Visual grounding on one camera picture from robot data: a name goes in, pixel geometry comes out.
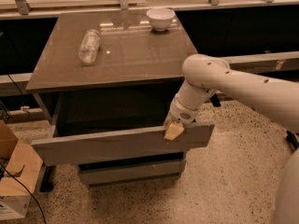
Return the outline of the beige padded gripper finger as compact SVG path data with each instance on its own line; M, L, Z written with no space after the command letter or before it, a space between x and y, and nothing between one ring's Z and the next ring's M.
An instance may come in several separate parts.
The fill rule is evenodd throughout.
M170 121L164 133L164 138L167 140L174 140L184 131L184 126L181 122Z

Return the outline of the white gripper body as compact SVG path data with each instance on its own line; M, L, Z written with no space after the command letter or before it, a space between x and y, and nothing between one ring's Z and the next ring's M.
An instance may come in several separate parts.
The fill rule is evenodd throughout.
M166 123L176 121L181 122L182 124L190 124L195 120L197 114L197 110L192 110L183 106L179 102L178 95L176 94L170 104L169 111L166 116Z

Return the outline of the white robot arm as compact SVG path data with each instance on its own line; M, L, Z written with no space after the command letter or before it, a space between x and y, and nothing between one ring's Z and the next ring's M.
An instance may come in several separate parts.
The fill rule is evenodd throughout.
M221 58L193 54L182 65L184 81L164 121L164 137L176 139L199 106L221 91L291 133L299 133L299 83L235 71ZM299 224L299 149L280 180L269 224Z

